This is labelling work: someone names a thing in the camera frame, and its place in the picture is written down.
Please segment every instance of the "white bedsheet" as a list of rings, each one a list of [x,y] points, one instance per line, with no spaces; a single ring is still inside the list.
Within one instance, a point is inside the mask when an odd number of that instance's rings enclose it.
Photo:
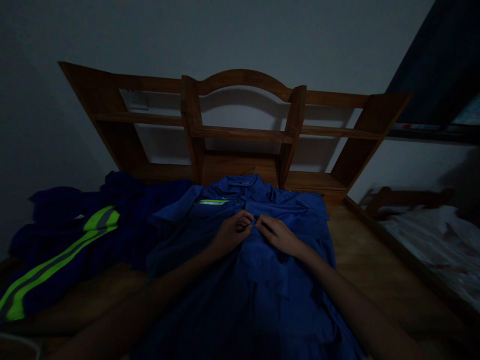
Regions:
[[[414,210],[380,224],[480,312],[480,229],[456,211]]]

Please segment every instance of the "finger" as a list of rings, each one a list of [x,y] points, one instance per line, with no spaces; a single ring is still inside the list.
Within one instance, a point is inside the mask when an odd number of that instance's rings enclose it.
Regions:
[[[275,234],[267,229],[260,219],[256,222],[256,229],[260,234],[266,237],[269,242],[272,242],[275,239]]]
[[[240,210],[235,215],[233,215],[233,217],[236,218],[236,219],[240,219],[242,217],[247,217],[248,219],[250,219],[250,221],[255,220],[254,216],[246,210]]]
[[[247,225],[249,225],[252,221],[248,217],[243,216],[240,219],[238,219],[238,222],[239,223],[246,223]]]
[[[268,215],[262,214],[258,217],[257,222],[260,222],[261,224],[267,225],[272,232],[275,233],[276,230],[278,230],[278,223],[277,219],[270,217]]]
[[[249,237],[249,235],[252,233],[252,225],[248,225],[247,227],[244,228],[244,230],[242,232],[239,232],[238,233],[238,236],[239,236],[239,240],[242,242],[243,240],[245,240],[246,238]]]

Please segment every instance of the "wall socket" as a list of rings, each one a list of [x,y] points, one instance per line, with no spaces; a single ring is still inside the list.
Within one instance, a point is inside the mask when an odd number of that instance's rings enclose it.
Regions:
[[[129,110],[148,110],[147,97],[141,90],[119,89],[121,97]]]

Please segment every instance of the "reflective stripe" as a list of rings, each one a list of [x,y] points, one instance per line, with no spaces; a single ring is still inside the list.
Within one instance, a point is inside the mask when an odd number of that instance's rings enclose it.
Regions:
[[[113,206],[107,206],[97,211],[85,223],[83,227],[84,231],[87,231],[85,235],[59,255],[36,266],[17,279],[0,300],[0,319],[12,321],[24,318],[23,298],[28,291],[48,280],[88,244],[115,230],[119,217],[120,214],[114,210]]]
[[[223,205],[224,203],[229,203],[230,200],[210,200],[210,199],[203,199],[197,202],[197,204],[202,205]]]

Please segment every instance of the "white cable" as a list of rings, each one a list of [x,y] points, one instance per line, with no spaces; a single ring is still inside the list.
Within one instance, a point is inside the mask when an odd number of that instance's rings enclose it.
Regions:
[[[32,340],[30,340],[26,337],[12,335],[12,334],[9,334],[9,333],[6,333],[6,332],[0,332],[0,338],[4,338],[4,339],[7,339],[7,340],[18,341],[18,342],[27,344],[28,346],[35,349],[35,351],[36,351],[35,360],[40,359],[40,355],[42,354],[42,349],[40,348],[40,345],[38,345],[35,341],[32,341]]]

